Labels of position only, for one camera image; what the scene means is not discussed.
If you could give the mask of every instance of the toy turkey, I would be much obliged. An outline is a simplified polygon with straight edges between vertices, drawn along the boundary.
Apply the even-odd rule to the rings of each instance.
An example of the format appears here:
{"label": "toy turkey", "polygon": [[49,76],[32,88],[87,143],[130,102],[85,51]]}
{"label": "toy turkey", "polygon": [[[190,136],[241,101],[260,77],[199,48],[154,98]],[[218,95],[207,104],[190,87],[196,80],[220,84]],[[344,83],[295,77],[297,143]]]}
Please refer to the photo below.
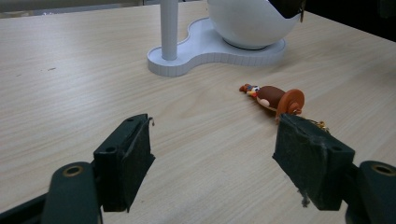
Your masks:
{"label": "toy turkey", "polygon": [[299,115],[303,111],[304,94],[302,91],[293,89],[290,91],[282,91],[274,86],[254,86],[245,84],[240,91],[256,98],[257,102],[276,112],[276,123],[279,122],[279,116],[283,113]]}

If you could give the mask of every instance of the lamp base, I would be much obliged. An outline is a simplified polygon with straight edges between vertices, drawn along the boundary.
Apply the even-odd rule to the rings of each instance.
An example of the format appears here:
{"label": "lamp base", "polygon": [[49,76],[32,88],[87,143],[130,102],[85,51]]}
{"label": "lamp base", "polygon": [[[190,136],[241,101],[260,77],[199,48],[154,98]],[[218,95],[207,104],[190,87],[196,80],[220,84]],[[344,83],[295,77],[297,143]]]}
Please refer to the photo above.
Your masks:
{"label": "lamp base", "polygon": [[163,59],[162,47],[148,52],[148,70],[164,77],[179,77],[203,63],[230,63],[262,66],[278,62],[286,49],[281,39],[264,49],[239,49],[226,43],[214,29],[209,18],[189,25],[189,36],[177,44],[177,58]]}

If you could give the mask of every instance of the table surface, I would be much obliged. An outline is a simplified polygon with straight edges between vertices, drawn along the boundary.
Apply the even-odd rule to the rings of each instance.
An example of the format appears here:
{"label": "table surface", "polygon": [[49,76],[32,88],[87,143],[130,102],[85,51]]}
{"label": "table surface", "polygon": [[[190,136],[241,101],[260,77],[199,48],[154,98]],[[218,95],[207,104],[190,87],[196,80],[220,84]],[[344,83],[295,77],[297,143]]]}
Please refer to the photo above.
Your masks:
{"label": "table surface", "polygon": [[[179,5],[178,38],[207,17]],[[126,118],[148,113],[156,161],[127,213],[105,223],[345,223],[303,208],[272,159],[274,114],[238,89],[305,94],[303,116],[325,120],[354,163],[396,165],[396,45],[306,13],[280,63],[210,63],[183,77],[148,70],[161,44],[159,6],[0,20],[0,212],[48,190],[50,177],[93,151]]]}

